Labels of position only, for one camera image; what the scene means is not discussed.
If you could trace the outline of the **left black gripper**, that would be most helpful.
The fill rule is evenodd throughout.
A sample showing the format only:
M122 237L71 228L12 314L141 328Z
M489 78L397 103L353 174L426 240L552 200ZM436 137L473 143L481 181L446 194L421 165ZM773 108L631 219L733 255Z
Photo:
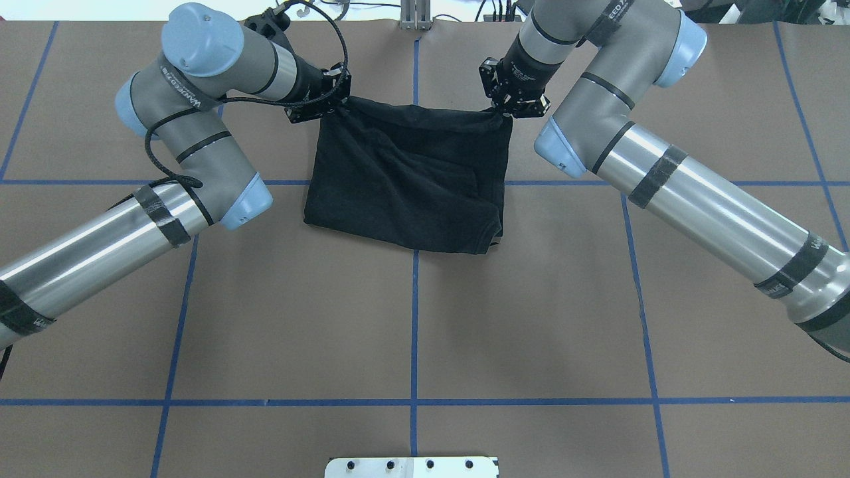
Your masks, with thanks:
M334 112L349 97L352 76L342 62L327 70L297 56L296 64L296 82L286 96L286 103L294 103L286 107L291 123L319 119Z

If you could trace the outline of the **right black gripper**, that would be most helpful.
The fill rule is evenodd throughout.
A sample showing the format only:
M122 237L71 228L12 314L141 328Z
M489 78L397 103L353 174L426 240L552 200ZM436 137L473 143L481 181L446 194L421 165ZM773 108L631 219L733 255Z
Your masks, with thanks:
M552 78L552 66L535 60L519 40L513 41L501 60L486 58L479 66L479 76L496 112L522 119L540 118L549 110L545 88Z

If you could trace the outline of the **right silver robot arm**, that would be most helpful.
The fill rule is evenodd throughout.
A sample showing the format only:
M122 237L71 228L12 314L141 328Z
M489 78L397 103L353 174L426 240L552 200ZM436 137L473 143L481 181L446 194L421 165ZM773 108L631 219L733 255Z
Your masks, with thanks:
M539 157L591 173L781 303L848 361L848 253L714 172L635 110L698 63L707 31L664 1L537 1L504 55L477 68L507 117L544 118Z

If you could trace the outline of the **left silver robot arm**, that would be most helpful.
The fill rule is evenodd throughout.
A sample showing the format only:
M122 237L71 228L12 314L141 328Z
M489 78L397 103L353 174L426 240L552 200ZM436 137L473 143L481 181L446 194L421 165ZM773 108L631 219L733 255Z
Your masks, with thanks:
M219 107L282 107L291 122L309 121L343 103L351 84L337 22L324 15L342 60L316 67L286 36L292 5L243 21L195 2L170 12L157 58L130 76L114 101L161 178L2 267L2 351L204 229L234 230L270 208L267 186Z

